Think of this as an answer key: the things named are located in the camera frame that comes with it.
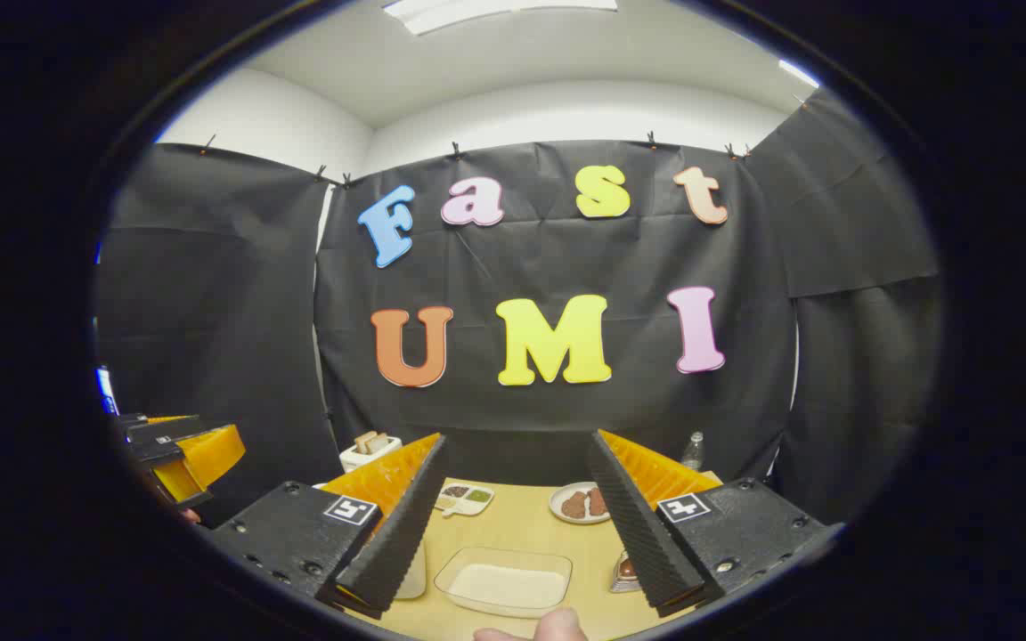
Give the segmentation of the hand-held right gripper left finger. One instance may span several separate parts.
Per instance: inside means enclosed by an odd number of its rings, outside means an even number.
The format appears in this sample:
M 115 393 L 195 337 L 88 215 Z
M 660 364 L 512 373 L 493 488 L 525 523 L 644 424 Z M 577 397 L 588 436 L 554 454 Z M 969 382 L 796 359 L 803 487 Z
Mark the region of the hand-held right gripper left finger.
M 288 480 L 210 533 L 252 572 L 379 618 L 394 603 L 443 490 L 448 450 L 431 434 L 321 488 Z

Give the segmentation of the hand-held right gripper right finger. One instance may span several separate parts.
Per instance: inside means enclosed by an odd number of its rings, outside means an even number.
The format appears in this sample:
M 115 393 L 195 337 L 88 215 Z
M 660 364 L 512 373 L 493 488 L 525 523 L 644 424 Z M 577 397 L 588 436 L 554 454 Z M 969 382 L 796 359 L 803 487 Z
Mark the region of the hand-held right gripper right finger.
M 586 460 L 659 615 L 757 587 L 834 539 L 761 480 L 717 483 L 618 434 L 592 434 Z

